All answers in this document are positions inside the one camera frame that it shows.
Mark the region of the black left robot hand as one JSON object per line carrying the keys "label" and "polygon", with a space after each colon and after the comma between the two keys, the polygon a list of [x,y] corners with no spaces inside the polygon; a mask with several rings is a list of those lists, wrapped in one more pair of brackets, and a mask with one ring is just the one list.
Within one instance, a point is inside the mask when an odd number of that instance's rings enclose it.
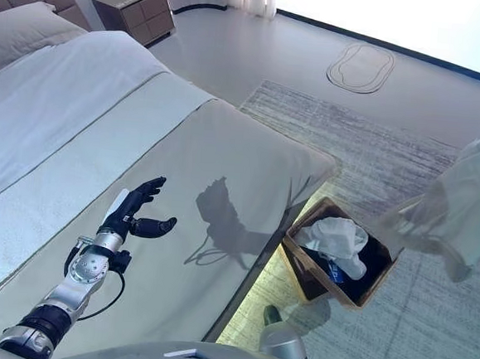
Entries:
{"label": "black left robot hand", "polygon": [[160,188],[165,182],[165,177],[154,178],[130,191],[119,206],[105,217],[97,233],[111,232],[117,234],[123,242],[125,242],[128,234],[155,239],[169,233],[177,223],[175,217],[166,221],[135,218],[142,205],[151,202],[159,194]]}

